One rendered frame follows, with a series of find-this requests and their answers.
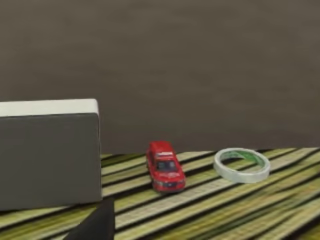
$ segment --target white box top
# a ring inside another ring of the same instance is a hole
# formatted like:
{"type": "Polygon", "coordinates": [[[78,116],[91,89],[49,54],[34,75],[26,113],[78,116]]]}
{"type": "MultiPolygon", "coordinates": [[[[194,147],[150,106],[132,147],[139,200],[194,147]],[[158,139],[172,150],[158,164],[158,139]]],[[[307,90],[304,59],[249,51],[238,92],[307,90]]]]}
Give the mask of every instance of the white box top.
{"type": "Polygon", "coordinates": [[[0,102],[0,118],[92,113],[99,115],[96,99],[0,102]]]}

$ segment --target red toy car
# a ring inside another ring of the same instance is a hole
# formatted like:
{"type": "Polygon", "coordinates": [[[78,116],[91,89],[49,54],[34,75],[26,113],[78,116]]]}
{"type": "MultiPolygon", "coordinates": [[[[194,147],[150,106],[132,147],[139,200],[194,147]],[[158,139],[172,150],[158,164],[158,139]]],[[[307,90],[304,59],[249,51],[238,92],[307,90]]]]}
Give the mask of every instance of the red toy car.
{"type": "Polygon", "coordinates": [[[154,190],[172,193],[185,188],[186,176],[169,142],[150,142],[146,159],[154,190]]]}

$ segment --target striped mat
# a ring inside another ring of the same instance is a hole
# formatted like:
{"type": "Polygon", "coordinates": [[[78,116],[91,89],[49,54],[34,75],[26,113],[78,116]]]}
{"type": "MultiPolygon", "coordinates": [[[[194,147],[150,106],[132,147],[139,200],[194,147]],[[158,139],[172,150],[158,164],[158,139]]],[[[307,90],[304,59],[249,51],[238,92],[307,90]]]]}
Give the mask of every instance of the striped mat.
{"type": "MultiPolygon", "coordinates": [[[[170,195],[152,190],[144,155],[104,156],[102,192],[115,198],[115,240],[319,240],[320,148],[262,152],[272,172],[255,184],[220,178],[214,152],[179,153],[187,186],[170,195]]],[[[254,167],[241,159],[227,164],[254,167]]],[[[87,204],[3,212],[0,239],[62,240],[94,209],[87,204]]]]}

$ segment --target roll of tape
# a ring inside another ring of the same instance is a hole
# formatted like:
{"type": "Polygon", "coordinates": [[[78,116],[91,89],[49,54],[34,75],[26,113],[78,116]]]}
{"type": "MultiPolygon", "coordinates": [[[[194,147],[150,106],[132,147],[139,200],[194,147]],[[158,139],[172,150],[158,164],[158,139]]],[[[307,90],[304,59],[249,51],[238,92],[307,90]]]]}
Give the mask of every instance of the roll of tape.
{"type": "Polygon", "coordinates": [[[231,182],[254,184],[268,178],[271,165],[269,159],[257,151],[246,148],[226,148],[216,153],[214,156],[213,167],[221,177],[231,182]],[[223,160],[230,158],[250,160],[261,166],[261,169],[254,172],[233,170],[222,163],[223,160]]]}

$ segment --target dark background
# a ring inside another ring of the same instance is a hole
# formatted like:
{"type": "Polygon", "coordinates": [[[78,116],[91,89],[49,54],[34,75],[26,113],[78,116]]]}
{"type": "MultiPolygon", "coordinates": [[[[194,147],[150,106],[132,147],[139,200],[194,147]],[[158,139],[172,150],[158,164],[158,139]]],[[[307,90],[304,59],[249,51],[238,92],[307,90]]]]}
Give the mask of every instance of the dark background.
{"type": "Polygon", "coordinates": [[[0,100],[97,98],[105,153],[320,146],[318,0],[2,0],[0,100]]]}

